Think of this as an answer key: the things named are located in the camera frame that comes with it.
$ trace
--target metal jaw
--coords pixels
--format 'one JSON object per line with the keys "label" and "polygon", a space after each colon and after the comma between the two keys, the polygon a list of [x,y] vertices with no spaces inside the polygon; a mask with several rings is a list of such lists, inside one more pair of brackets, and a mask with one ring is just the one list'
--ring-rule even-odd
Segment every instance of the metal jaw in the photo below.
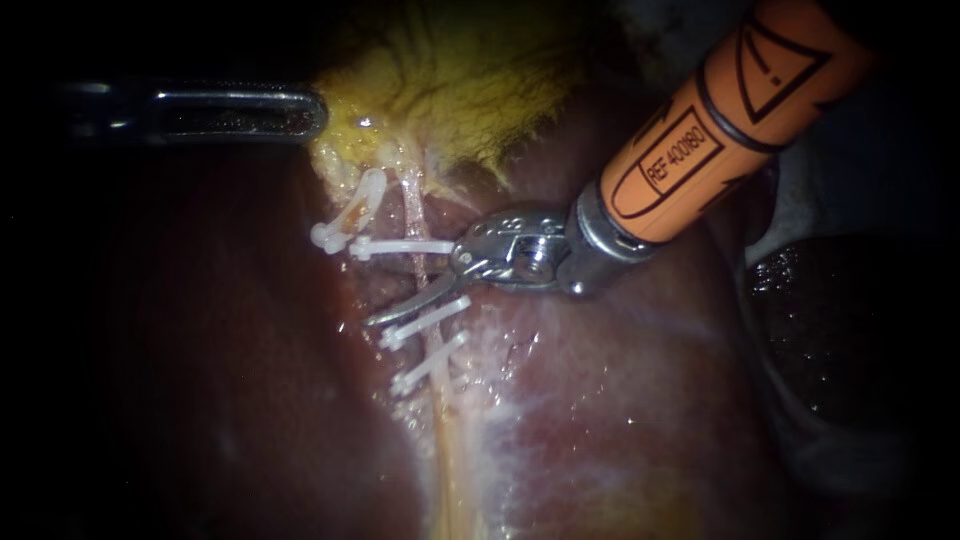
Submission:
{"label": "metal jaw", "polygon": [[492,214],[455,244],[451,268],[501,289],[554,289],[556,266],[567,254],[564,221],[561,213],[529,207]]}
{"label": "metal jaw", "polygon": [[607,213],[600,186],[580,192],[567,219],[569,255],[557,267],[557,286],[572,296],[589,296],[653,257],[657,245],[622,232]]}
{"label": "metal jaw", "polygon": [[364,320],[377,326],[406,318],[477,282],[509,291],[557,287],[556,266],[567,254],[564,216],[516,208],[487,216],[454,243],[445,272],[414,297]]}
{"label": "metal jaw", "polygon": [[592,182],[567,218],[527,206],[473,224],[454,243],[445,272],[414,297],[364,323],[376,326],[408,317],[481,281],[508,291],[587,296],[648,260],[654,248],[620,232]]}

